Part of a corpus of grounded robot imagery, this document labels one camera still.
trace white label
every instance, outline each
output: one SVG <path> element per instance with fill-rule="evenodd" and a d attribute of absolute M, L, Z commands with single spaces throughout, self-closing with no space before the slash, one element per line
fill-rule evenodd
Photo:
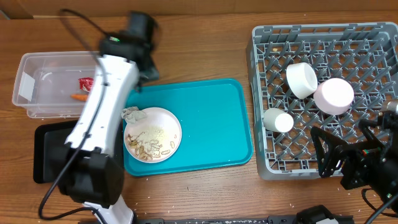
<path fill-rule="evenodd" d="M 23 97 L 29 101 L 32 101 L 34 86 L 35 86 L 35 79 L 32 78 L 30 75 L 26 74 L 25 72 L 23 72 L 21 82 L 19 84 L 18 94 L 21 97 Z"/>

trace cable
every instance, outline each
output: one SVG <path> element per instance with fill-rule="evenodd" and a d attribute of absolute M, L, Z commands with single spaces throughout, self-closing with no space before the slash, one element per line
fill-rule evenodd
<path fill-rule="evenodd" d="M 368 190 L 372 190 L 372 189 L 362 189 L 361 194 L 362 194 L 362 199 L 366 202 L 367 205 L 369 205 L 369 207 L 371 207 L 371 209 L 373 209 L 374 211 L 376 211 L 377 209 L 368 201 L 368 199 L 366 198 L 366 192 Z M 381 215 L 385 215 L 387 217 L 392 217 L 392 218 L 398 218 L 398 215 L 395 213 L 384 213 L 382 212 Z"/>
<path fill-rule="evenodd" d="M 384 209 L 390 207 L 392 203 L 394 203 L 398 198 L 398 194 L 395 194 L 388 202 L 382 204 L 376 211 L 373 212 L 373 214 L 366 220 L 365 224 L 370 224 L 377 218 L 378 215 L 380 215 Z"/>
<path fill-rule="evenodd" d="M 91 56 L 93 57 L 94 61 L 98 64 L 98 66 L 101 69 L 101 76 L 103 78 L 103 82 L 102 82 L 102 88 L 101 88 L 101 95 L 99 97 L 99 103 L 97 104 L 97 107 L 95 109 L 93 118 L 91 119 L 88 127 L 87 127 L 87 131 L 85 132 L 85 135 L 83 136 L 83 139 L 80 143 L 80 145 L 75 149 L 75 152 L 73 153 L 73 155 L 71 156 L 71 158 L 69 158 L 67 164 L 63 167 L 63 169 L 61 170 L 61 172 L 59 173 L 59 175 L 57 176 L 57 178 L 55 179 L 55 181 L 53 182 L 53 184 L 51 185 L 51 187 L 49 188 L 49 190 L 47 191 L 47 193 L 44 195 L 42 202 L 40 203 L 39 206 L 39 217 L 43 220 L 57 220 L 59 218 L 63 218 L 67 215 L 71 215 L 74 214 L 76 212 L 81 212 L 81 211 L 87 211 L 90 210 L 92 211 L 95 215 L 98 216 L 99 220 L 101 221 L 102 224 L 107 224 L 105 219 L 103 218 L 103 216 L 100 214 L 100 212 L 98 212 L 98 209 L 96 208 L 92 208 L 92 207 L 83 207 L 83 208 L 77 208 L 74 209 L 72 211 L 69 212 L 65 212 L 63 214 L 54 216 L 54 217 L 45 217 L 43 216 L 43 209 L 44 209 L 44 205 L 47 202 L 47 200 L 49 199 L 51 193 L 54 191 L 55 187 L 58 185 L 58 183 L 60 182 L 60 180 L 62 179 L 62 177 L 65 175 L 66 171 L 69 169 L 69 167 L 71 166 L 71 164 L 73 163 L 73 161 L 76 159 L 80 149 L 82 149 L 82 147 L 84 146 L 85 141 L 90 138 L 90 131 L 91 128 L 93 127 L 93 123 L 95 118 L 98 115 L 98 111 L 100 110 L 100 107 L 102 105 L 103 102 L 103 98 L 104 95 L 106 93 L 106 86 L 108 86 L 108 82 L 107 82 L 107 77 L 106 77 L 106 70 L 103 66 L 103 64 L 98 60 L 98 55 L 92 51 L 91 47 L 78 35 L 78 33 L 71 27 L 71 25 L 69 24 L 69 22 L 67 21 L 67 18 L 64 17 L 64 14 L 68 12 L 71 14 L 74 14 L 82 19 L 84 19 L 85 21 L 89 22 L 91 25 L 93 25 L 94 27 L 96 27 L 99 31 L 101 31 L 103 34 L 106 35 L 106 32 L 101 29 L 98 25 L 96 25 L 93 21 L 91 21 L 89 18 L 85 17 L 84 15 L 80 14 L 79 12 L 75 12 L 73 10 L 70 9 L 61 9 L 59 12 L 60 20 L 62 22 L 62 24 L 65 26 L 65 28 L 71 33 L 72 36 L 74 36 L 77 40 L 80 41 L 80 43 L 82 44 L 82 46 L 84 46 L 84 48 L 90 52 Z"/>

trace crumpled napkin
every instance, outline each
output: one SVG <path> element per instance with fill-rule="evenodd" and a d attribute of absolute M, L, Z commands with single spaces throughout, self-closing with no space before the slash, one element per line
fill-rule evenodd
<path fill-rule="evenodd" d="M 122 119 L 124 119 L 128 124 L 135 124 L 139 119 L 146 117 L 147 114 L 145 114 L 143 111 L 140 111 L 136 106 L 124 108 L 122 110 Z"/>

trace orange object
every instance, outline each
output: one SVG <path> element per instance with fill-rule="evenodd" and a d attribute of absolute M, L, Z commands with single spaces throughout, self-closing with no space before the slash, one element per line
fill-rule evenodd
<path fill-rule="evenodd" d="M 71 98 L 75 99 L 75 100 L 80 100 L 80 101 L 87 101 L 88 95 L 84 95 L 84 94 L 72 94 L 70 95 Z"/>

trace gray plastic crate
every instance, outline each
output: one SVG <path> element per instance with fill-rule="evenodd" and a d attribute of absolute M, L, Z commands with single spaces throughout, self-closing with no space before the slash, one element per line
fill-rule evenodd
<path fill-rule="evenodd" d="M 263 179 L 319 177 L 310 136 L 318 126 L 348 142 L 362 141 L 359 119 L 375 119 L 381 104 L 396 97 L 398 27 L 391 22 L 258 26 L 246 49 L 254 103 L 257 170 Z M 292 63 L 312 65 L 318 82 L 343 78 L 354 88 L 349 111 L 333 116 L 321 112 L 312 96 L 296 98 L 285 81 Z M 264 111 L 280 108 L 294 118 L 288 133 L 273 133 L 263 125 Z M 388 134 L 374 130 L 385 141 Z"/>

